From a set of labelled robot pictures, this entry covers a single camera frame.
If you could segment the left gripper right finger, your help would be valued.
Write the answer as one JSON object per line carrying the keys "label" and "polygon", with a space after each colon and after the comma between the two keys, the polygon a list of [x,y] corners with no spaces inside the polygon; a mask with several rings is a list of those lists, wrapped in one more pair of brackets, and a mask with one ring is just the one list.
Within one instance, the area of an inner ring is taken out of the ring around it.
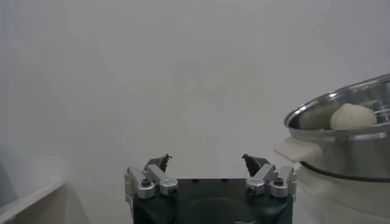
{"label": "left gripper right finger", "polygon": [[246,194],[257,197],[269,194],[275,198],[296,198],[297,172],[293,167],[284,166],[277,169],[265,158],[244,154],[250,177],[245,180]]}

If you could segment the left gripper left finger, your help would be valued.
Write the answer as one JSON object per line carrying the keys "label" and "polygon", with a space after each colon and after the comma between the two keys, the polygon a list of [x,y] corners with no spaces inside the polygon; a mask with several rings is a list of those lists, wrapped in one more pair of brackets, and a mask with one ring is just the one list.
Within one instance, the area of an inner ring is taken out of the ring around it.
{"label": "left gripper left finger", "polygon": [[129,166],[124,173],[125,201],[132,202],[134,196],[147,200],[157,194],[175,197],[179,191],[179,182],[166,174],[169,154],[150,159],[141,169]]}

